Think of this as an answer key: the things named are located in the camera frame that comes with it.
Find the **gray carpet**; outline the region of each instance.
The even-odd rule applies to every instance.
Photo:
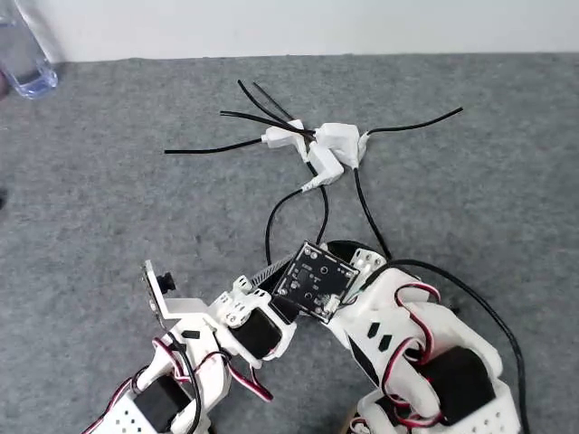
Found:
[[[0,101],[0,431],[80,432],[159,334],[138,282],[144,259],[181,294],[212,301],[264,262],[271,207],[308,179],[292,149],[212,147],[261,126],[235,81],[256,80],[310,126],[412,123],[463,105],[436,127],[370,143],[362,183],[397,257],[431,260],[478,288],[527,359],[535,433],[579,431],[579,55],[279,57],[67,64],[38,102]],[[351,173],[328,189],[327,239],[375,245]],[[313,238],[318,193],[274,226],[274,257]],[[515,365],[498,328],[456,288],[461,317]],[[334,433],[371,385],[331,334],[302,318],[267,363],[266,405],[234,385],[212,413],[219,433]]]

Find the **white cable connector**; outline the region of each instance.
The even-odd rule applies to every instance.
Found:
[[[344,165],[357,168],[360,163],[358,140],[360,132],[356,125],[327,123],[316,128],[316,140],[326,146]]]
[[[337,161],[334,154],[327,146],[318,142],[309,144],[308,159],[318,175],[301,187],[302,192],[319,187],[322,184],[332,184],[344,173],[344,167]]]
[[[296,128],[304,128],[304,125],[299,119],[291,120],[288,123]],[[270,148],[293,145],[298,150],[302,161],[304,163],[308,162],[308,149],[306,148],[306,141],[300,133],[294,133],[279,127],[269,127],[265,130],[265,134],[261,136],[261,142],[267,143],[268,147]]]
[[[360,162],[362,161],[362,158],[364,158],[365,155],[365,149],[366,149],[366,143],[368,142],[368,139],[370,138],[370,135],[368,134],[368,132],[366,131],[362,136],[360,136],[360,138],[358,139],[358,163],[360,164]]]

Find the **black cable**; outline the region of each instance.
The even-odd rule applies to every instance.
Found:
[[[183,363],[185,364],[189,378],[191,379],[191,386],[193,386],[193,394],[195,399],[195,417],[193,418],[193,424],[191,425],[191,428],[187,431],[187,434],[193,434],[199,426],[199,420],[201,419],[201,393],[199,392],[199,384],[197,384],[197,379],[195,378],[195,369],[193,368],[193,365],[191,365],[191,360],[189,360],[187,352],[183,349],[183,347],[186,348],[186,344],[181,344],[179,341],[177,341],[173,333],[166,332],[166,334],[169,336],[171,341],[173,341],[173,346],[177,352],[181,354]]]
[[[253,140],[248,140],[247,142],[236,143],[235,145],[215,147],[213,149],[166,149],[165,154],[179,154],[179,155],[203,155],[203,154],[216,154],[218,152],[231,151],[232,149],[237,149],[239,147],[245,147],[249,145],[255,145],[256,143],[261,143],[260,138],[254,138]]]
[[[272,127],[279,127],[281,129],[285,129],[286,131],[291,131],[292,133],[298,133],[302,136],[311,136],[316,134],[316,131],[312,131],[310,129],[300,129],[295,128],[292,125],[284,125],[280,122],[276,122],[275,120],[269,120],[266,118],[261,118],[259,116],[251,115],[249,113],[241,113],[239,111],[230,111],[230,110],[222,110],[219,113],[221,116],[227,116],[231,118],[241,118],[241,119],[248,119],[252,120],[253,122],[259,122],[261,124],[271,125]]]
[[[440,122],[441,120],[448,119],[451,116],[454,116],[458,113],[461,113],[463,110],[464,110],[464,108],[458,107],[458,108],[454,109],[453,111],[450,111],[449,113],[447,113],[445,115],[442,115],[436,119],[428,120],[428,121],[423,122],[421,124],[406,125],[406,126],[402,126],[402,127],[374,128],[374,129],[371,129],[370,131],[368,131],[367,134],[370,135],[370,134],[374,134],[374,133],[388,132],[388,131],[405,131],[407,129],[416,129],[416,128],[428,127],[429,125],[436,124],[437,122]]]
[[[6,198],[8,197],[8,191],[5,188],[0,187],[0,210],[6,205]]]
[[[268,225],[265,228],[265,260],[267,261],[268,265],[271,265],[271,247],[270,247],[270,236],[271,236],[271,225],[273,224],[273,218],[275,217],[275,213],[277,210],[289,199],[293,196],[297,196],[301,193],[301,189],[296,190],[293,193],[288,194],[283,199],[275,204],[273,210],[271,210],[270,218],[268,219]]]
[[[278,115],[276,115],[272,111],[267,110],[264,106],[262,106],[262,104],[252,95],[252,93],[247,90],[247,88],[243,85],[241,80],[237,80],[237,84],[239,84],[239,87],[242,88],[242,91],[245,94],[245,96],[253,103],[255,107],[257,107],[263,113],[268,115],[270,118],[277,120],[281,124],[289,125],[289,123],[285,119],[280,118]]]
[[[255,81],[253,82],[253,86],[255,86],[255,89],[257,89],[261,95],[263,95],[271,104],[273,104],[277,110],[279,110],[281,113],[283,113],[283,115],[288,119],[288,120],[293,120],[295,119],[294,116],[292,116],[284,107],[282,107],[280,105],[280,103],[278,103],[278,101],[276,101],[275,99],[273,99],[273,97],[266,92],[262,86],[260,86],[259,84],[257,84]]]
[[[318,176],[318,172],[314,169],[314,166],[311,163],[307,163],[309,171],[314,175]],[[322,221],[322,227],[319,228],[318,236],[316,238],[316,244],[319,244],[322,241],[322,237],[324,236],[324,232],[326,231],[327,219],[329,217],[329,202],[327,201],[327,193],[326,187],[321,185],[319,187],[319,191],[322,192],[322,199],[324,200],[324,220]]]
[[[362,209],[364,210],[365,217],[368,220],[368,223],[370,223],[370,227],[372,228],[374,235],[378,239],[378,243],[380,244],[380,247],[384,251],[386,259],[390,260],[392,259],[392,253],[388,249],[388,245],[386,244],[386,241],[382,236],[382,233],[378,229],[378,226],[376,225],[374,218],[372,217],[372,213],[370,213],[370,209],[368,208],[368,205],[365,202],[364,192],[362,192],[362,185],[360,185],[360,175],[358,173],[357,168],[354,169],[354,179],[356,180],[356,191],[358,193],[358,199],[360,200],[360,204],[362,205]]]
[[[531,428],[528,423],[528,416],[527,416],[527,383],[525,379],[525,358],[523,356],[523,352],[521,351],[521,347],[518,344],[518,340],[515,337],[515,334],[510,330],[507,323],[500,317],[500,315],[492,308],[487,300],[483,298],[481,294],[479,294],[474,288],[469,287],[466,283],[462,280],[457,278],[456,276],[452,275],[449,271],[445,269],[441,269],[436,267],[435,265],[429,264],[428,262],[423,262],[421,260],[416,259],[393,259],[388,262],[386,265],[383,266],[383,269],[394,268],[398,266],[415,266],[420,267],[422,269],[428,269],[433,273],[446,278],[454,285],[465,291],[469,294],[472,298],[475,299],[479,305],[482,306],[483,309],[487,311],[487,313],[492,317],[495,323],[498,324],[500,329],[503,333],[507,336],[507,339],[510,343],[510,346],[513,349],[513,353],[515,354],[515,358],[517,360],[517,377],[518,377],[518,411],[521,417],[521,425],[523,427],[524,434],[530,434]]]
[[[148,368],[148,364],[146,364],[141,369],[136,371],[135,375],[133,375],[133,377],[130,379],[130,388],[133,392],[140,392],[138,390],[138,387],[137,387],[137,380],[138,380],[138,377],[141,376],[141,373],[143,373],[147,368]]]

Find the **black circuit board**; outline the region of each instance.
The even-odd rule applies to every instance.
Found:
[[[357,275],[358,270],[350,264],[306,241],[283,273],[273,295],[328,322],[335,313],[335,309],[326,309],[328,301],[337,297],[341,302]]]

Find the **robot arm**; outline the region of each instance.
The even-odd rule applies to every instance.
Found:
[[[211,425],[207,413],[227,395],[232,378],[270,401],[255,370],[262,360],[280,357],[296,329],[274,310],[271,294],[241,276],[231,291],[207,306],[198,298],[165,298],[175,289],[170,274],[156,276],[150,261],[143,271],[149,304],[166,334],[153,340],[151,364],[121,385],[103,416],[83,434],[205,433]],[[169,329],[166,321],[171,320],[177,323]],[[185,351],[193,373],[176,345]],[[250,366],[250,380],[233,368],[235,355]]]
[[[306,242],[292,260],[260,278],[239,277],[210,306],[196,298],[165,299],[175,285],[168,274],[156,276],[150,262],[144,281],[166,334],[154,340],[147,369],[121,385],[83,434],[204,434],[211,424],[207,413],[227,394],[232,378],[270,400],[254,370],[287,350],[298,311],[329,328],[374,383],[357,406],[364,432],[518,433],[496,349],[429,301],[439,301],[436,288],[386,267],[371,250],[358,248],[346,262],[327,246]],[[177,321],[170,329],[169,320]],[[235,355],[250,366],[250,380],[233,368]]]
[[[368,255],[357,256],[369,262]],[[518,433],[497,350],[438,299],[418,278],[379,269],[327,324],[376,386],[358,403],[360,427],[372,434]]]

